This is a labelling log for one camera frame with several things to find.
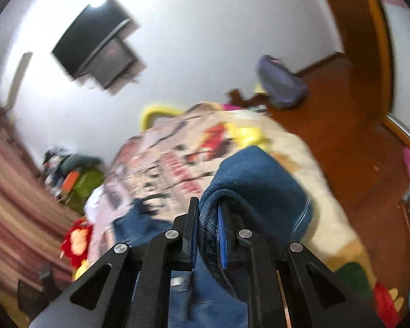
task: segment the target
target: stuffed toy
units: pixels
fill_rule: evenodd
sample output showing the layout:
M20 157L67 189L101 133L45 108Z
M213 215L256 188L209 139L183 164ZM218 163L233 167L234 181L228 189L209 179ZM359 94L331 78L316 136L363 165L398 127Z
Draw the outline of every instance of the stuffed toy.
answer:
M72 267L78 268L86 260L92 232L92 224L86 219L78 219L64 237L62 253L71 259Z

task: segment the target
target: wall-mounted tv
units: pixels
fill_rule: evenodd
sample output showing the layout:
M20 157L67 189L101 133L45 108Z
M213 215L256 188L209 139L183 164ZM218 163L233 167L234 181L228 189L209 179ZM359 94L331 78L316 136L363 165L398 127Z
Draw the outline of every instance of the wall-mounted tv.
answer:
M85 67L99 50L130 21L115 0L97 0L77 16L52 51L73 78L85 73Z

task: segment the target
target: metal screw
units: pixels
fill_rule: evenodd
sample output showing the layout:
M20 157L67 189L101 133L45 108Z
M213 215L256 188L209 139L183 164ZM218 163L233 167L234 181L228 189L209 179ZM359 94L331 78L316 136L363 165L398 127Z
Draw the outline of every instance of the metal screw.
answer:
M304 249L301 243L294 242L290 244L290 250L294 251L295 253L300 253Z
M178 235L179 235L179 233L177 231L175 231L174 229L168 230L166 232L166 238L167 239L175 239L175 238L177 238Z
M126 244L120 243L114 246L114 252L116 252L117 254L121 254L124 253L127 248L128 246Z
M242 238L250 238L252 237L252 232L248 229L242 229L241 231L238 232L238 235Z

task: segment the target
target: brown floor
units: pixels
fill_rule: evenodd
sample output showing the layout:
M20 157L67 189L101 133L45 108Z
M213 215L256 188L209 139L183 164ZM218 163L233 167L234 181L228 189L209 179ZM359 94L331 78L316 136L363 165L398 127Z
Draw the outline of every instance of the brown floor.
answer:
M381 125L377 77L334 58L303 76L309 96L272 117L310 147L372 259L379 281L396 287L407 310L410 234L398 207L409 179L400 141Z

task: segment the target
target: denim fabric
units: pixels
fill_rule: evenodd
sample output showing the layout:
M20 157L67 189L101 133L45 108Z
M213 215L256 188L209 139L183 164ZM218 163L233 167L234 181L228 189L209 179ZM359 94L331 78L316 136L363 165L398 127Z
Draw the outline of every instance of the denim fabric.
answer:
M132 202L128 213L113 221L117 243L128 243L132 247L148 243L154 236L172 229L172 223L153 219L141 214L143 203L139 199Z
M225 159L199 202L198 249L212 277L231 295L219 253L218 202L238 210L246 228L262 234L279 249L300 240L313 216L309 197L269 154L247 147Z
M141 206L141 201L134 200L128 213L113 222L117 242L138 246L172 228L170 222L140 214ZM172 272L168 327L244 328L247 306L215 282L198 255L193 272Z

